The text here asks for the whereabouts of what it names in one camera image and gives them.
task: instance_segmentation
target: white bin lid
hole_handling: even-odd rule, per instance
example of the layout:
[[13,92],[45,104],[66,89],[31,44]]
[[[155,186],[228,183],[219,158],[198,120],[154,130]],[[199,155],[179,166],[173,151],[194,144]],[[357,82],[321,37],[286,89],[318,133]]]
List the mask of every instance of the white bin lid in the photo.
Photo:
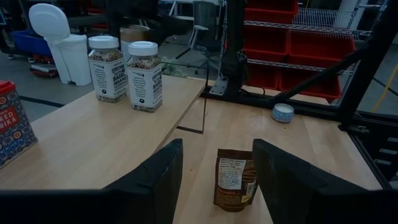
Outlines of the white bin lid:
[[33,30],[47,40],[63,40],[70,36],[68,19],[63,11],[51,4],[36,4],[29,10]]
[[63,40],[50,40],[46,37],[44,37],[44,40],[49,43],[49,47],[56,45],[59,47],[63,48],[69,48],[69,47],[84,47],[87,49],[87,36],[86,35],[76,35],[76,34],[70,34],[69,37],[63,39]]

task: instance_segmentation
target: wooden tabletop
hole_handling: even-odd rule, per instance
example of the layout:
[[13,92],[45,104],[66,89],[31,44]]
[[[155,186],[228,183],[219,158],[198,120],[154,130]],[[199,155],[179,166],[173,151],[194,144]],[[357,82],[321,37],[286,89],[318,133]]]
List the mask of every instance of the wooden tabletop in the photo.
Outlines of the wooden tabletop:
[[[258,91],[247,87],[247,90]],[[266,91],[274,95],[277,91]],[[296,100],[326,104],[322,98],[296,95]],[[198,99],[180,125],[200,128],[203,99]],[[253,204],[239,213],[213,205],[217,149],[252,150],[261,138],[313,165],[366,189],[381,189],[349,136],[338,123],[295,115],[290,124],[271,118],[271,111],[208,100],[204,134],[175,130],[169,141],[183,139],[183,177],[174,224],[272,223],[258,188]]]
[[160,149],[205,82],[163,76],[163,105],[134,111],[128,98],[91,92],[32,123],[39,142],[0,170],[0,189],[101,189]]

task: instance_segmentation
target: floor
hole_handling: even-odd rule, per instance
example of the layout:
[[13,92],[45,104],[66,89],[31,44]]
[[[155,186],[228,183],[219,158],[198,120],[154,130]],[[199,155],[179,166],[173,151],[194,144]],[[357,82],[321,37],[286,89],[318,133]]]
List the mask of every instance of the floor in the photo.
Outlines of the floor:
[[[167,57],[173,59],[172,62],[179,64],[190,64],[200,66],[205,57],[196,51],[189,51],[184,55],[182,52],[188,49],[186,43],[189,35],[178,36],[177,39],[168,38],[167,42],[160,46],[159,57]],[[383,63],[376,73],[375,79],[369,86],[360,106],[359,110],[371,111],[378,99],[383,93],[384,86],[396,65],[398,63],[398,46],[392,45]],[[22,101],[30,121],[35,121],[42,116],[56,110],[57,107],[49,106],[55,104],[67,104],[73,100],[93,91],[92,85],[76,86],[74,84],[64,85],[58,78],[41,78],[32,75],[29,72],[30,64],[25,57],[16,57],[15,60],[8,60],[6,55],[0,54],[0,80],[10,80],[17,85],[17,91],[21,96],[24,96],[28,101]],[[206,70],[197,68],[188,68],[185,66],[176,66],[182,73],[188,74],[191,77],[205,78]],[[217,70],[210,69],[210,79],[217,78]],[[340,77],[341,86],[343,88],[348,76]],[[395,78],[390,85],[389,91],[376,111],[380,114],[398,115],[398,78]],[[37,100],[46,101],[47,105],[42,102],[37,103]]]

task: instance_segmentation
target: white lid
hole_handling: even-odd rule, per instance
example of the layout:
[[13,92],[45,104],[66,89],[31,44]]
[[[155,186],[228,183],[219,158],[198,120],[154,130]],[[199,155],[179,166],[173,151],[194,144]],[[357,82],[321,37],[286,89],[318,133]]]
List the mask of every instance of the white lid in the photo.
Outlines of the white lid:
[[157,44],[149,41],[135,41],[129,44],[129,54],[134,56],[157,55]]
[[48,40],[63,40],[70,35],[65,13],[51,4],[35,4],[29,9],[29,20],[33,30]]
[[92,49],[112,49],[119,47],[119,39],[111,36],[96,36],[88,39],[88,44]]
[[285,103],[277,103],[274,108],[281,112],[281,113],[293,113],[294,112],[294,108],[290,105],[287,105]]

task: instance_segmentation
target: small round container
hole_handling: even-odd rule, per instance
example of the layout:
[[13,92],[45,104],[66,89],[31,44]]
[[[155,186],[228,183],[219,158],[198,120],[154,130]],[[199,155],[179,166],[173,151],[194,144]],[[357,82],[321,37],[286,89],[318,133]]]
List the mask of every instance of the small round container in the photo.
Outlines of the small round container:
[[290,123],[293,120],[294,108],[285,103],[278,103],[272,109],[272,118],[281,123]]
[[162,104],[162,62],[158,46],[148,41],[129,45],[127,75],[131,105],[134,110],[154,112]]
[[117,103],[127,96],[123,54],[119,40],[111,36],[90,37],[92,51],[88,55],[94,89],[98,100]]

